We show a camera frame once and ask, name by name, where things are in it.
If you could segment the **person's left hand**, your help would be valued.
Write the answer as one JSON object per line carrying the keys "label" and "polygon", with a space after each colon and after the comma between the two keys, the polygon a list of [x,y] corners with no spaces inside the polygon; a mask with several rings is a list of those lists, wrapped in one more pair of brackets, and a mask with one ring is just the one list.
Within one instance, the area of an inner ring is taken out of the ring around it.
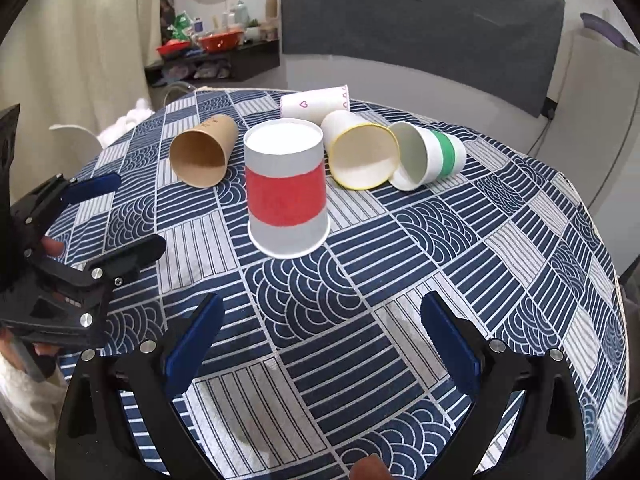
{"label": "person's left hand", "polygon": [[22,237],[1,271],[1,356],[45,382],[55,374],[58,352],[76,335],[74,309],[64,304],[68,285],[47,277],[47,260],[59,262],[64,245],[47,236],[40,242],[26,232]]}

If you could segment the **person's right hand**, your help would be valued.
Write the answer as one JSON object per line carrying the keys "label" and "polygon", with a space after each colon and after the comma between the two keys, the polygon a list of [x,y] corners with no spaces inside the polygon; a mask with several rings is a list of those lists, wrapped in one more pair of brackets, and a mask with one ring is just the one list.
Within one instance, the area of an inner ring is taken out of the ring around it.
{"label": "person's right hand", "polygon": [[387,466],[375,454],[369,455],[352,465],[349,480],[393,480]]}

